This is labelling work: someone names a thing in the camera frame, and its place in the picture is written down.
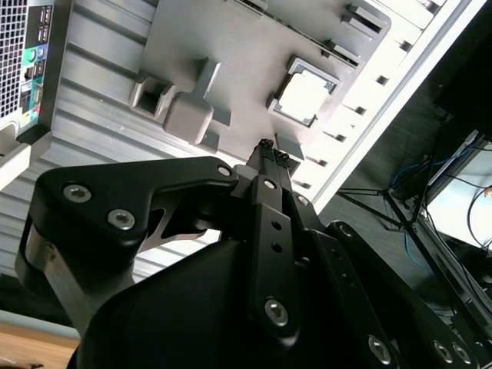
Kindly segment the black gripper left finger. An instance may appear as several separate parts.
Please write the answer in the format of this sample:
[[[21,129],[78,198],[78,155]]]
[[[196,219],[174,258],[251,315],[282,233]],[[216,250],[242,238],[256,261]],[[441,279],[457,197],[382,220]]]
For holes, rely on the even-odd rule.
[[[216,157],[59,168],[35,184],[17,265],[83,338],[114,296],[226,241],[294,242],[271,140],[245,165]]]

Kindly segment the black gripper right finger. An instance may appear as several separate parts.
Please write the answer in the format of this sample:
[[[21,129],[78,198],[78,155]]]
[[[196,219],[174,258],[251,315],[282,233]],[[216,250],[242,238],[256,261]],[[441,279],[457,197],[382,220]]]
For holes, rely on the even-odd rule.
[[[274,153],[296,244],[332,293],[352,368],[478,368],[474,350],[350,226],[323,226],[312,204],[291,188],[290,158]]]

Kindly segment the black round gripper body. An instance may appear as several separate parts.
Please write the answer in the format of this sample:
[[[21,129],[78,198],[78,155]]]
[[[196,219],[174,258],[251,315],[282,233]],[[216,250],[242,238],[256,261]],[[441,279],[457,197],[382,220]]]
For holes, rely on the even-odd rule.
[[[352,368],[332,293],[278,233],[210,245],[114,296],[80,368]]]

